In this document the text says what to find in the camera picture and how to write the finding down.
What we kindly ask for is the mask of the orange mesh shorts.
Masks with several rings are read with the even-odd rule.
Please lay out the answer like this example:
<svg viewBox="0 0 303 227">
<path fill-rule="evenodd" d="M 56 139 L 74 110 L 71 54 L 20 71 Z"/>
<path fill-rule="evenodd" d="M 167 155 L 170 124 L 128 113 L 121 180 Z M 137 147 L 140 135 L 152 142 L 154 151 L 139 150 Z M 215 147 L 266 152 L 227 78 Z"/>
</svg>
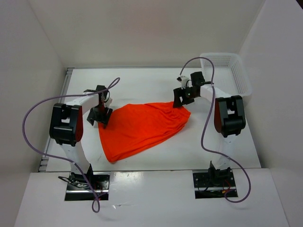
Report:
<svg viewBox="0 0 303 227">
<path fill-rule="evenodd" d="M 98 125 L 100 142 L 108 162 L 134 156 L 179 133 L 191 112 L 174 108 L 173 102 L 127 104 L 114 110 L 107 126 Z"/>
</svg>

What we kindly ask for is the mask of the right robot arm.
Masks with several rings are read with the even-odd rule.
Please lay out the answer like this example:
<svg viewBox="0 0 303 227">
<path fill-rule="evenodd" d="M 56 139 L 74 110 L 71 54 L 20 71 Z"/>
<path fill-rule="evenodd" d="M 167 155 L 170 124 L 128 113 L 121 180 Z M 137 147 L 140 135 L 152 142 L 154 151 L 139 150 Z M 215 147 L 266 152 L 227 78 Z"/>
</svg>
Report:
<svg viewBox="0 0 303 227">
<path fill-rule="evenodd" d="M 203 97 L 211 103 L 201 137 L 202 148 L 220 156 L 218 161 L 210 163 L 208 169 L 207 186 L 218 186 L 231 176 L 230 155 L 236 137 L 246 126 L 243 99 L 240 95 L 232 96 L 214 87 L 211 81 L 206 81 L 202 72 L 194 72 L 191 78 L 177 77 L 181 86 L 174 89 L 173 108 L 181 108 L 191 104 L 197 97 Z M 218 150 L 211 150 L 204 146 L 206 128 L 213 117 L 214 128 L 220 134 Z"/>
</svg>

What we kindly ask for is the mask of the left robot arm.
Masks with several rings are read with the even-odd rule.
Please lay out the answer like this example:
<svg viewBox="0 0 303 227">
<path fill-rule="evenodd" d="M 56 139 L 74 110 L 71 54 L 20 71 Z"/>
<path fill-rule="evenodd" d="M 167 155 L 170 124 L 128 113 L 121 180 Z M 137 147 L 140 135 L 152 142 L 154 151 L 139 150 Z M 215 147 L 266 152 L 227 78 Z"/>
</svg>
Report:
<svg viewBox="0 0 303 227">
<path fill-rule="evenodd" d="M 83 115 L 88 112 L 88 123 L 100 123 L 106 128 L 113 111 L 109 107 L 112 99 L 108 95 L 107 88 L 98 85 L 94 90 L 85 90 L 82 96 L 72 101 L 53 106 L 49 134 L 71 160 L 71 176 L 67 182 L 78 188 L 89 189 L 97 182 L 81 144 Z"/>
</svg>

